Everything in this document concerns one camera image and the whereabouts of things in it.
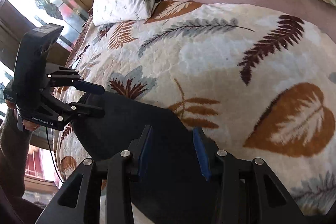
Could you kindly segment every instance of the hand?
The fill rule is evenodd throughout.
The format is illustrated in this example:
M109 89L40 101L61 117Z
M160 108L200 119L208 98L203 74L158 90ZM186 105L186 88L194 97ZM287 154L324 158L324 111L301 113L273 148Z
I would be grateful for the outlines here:
M17 119L16 105L14 103L11 103L11 102L7 101L7 100L6 100L6 104L7 104L8 108L14 110L14 116L15 116L15 119ZM23 120L22 124L25 126L25 129L27 129L29 131L35 131L40 127L39 124L29 122L27 120Z

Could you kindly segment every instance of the brown sleeve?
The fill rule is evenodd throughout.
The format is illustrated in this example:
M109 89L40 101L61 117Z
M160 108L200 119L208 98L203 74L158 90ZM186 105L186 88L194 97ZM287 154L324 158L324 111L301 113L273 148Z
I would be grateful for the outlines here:
M0 126L0 185L6 195L22 197L31 132L17 129L14 112L8 109Z

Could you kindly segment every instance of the silver bolt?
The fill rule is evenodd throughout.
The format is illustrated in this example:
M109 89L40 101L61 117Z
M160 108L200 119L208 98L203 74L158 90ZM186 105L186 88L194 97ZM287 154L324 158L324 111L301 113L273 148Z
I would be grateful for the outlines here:
M261 159L261 158L256 158L256 159L254 160L254 162L255 162L255 164L258 164L258 165L263 165L263 164L264 164L264 161L263 161L263 159Z
M131 152L128 150L124 150L124 151L121 151L120 154L122 157L128 157L131 154Z
M218 150L217 155L221 157L225 157L227 155L227 152L225 150Z
M87 159L85 159L84 161L83 161L83 164L84 165L91 165L93 163L93 161L92 161L92 159L90 159L90 158L87 158Z

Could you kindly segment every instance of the finger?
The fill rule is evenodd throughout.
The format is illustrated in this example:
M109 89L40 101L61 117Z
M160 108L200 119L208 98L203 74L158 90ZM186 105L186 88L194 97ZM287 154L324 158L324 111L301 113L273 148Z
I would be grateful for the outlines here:
M39 128L39 124L33 123L33 122L29 122L27 120L23 120L22 124L25 126L25 128L29 131L35 131Z
M6 104L7 104L8 108L10 108L10 109L15 109L15 107L16 107L16 105L14 103L9 102L7 100L6 100Z

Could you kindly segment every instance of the bedspread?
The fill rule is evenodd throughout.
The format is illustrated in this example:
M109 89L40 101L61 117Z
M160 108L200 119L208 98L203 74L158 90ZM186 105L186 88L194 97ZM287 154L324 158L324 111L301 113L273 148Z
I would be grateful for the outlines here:
M334 202L336 45L315 25L253 5L169 0L146 21L91 23L71 63L86 81L201 126L239 159L263 158L305 214ZM56 92L63 102L82 94ZM88 156L69 124L57 144L62 176Z

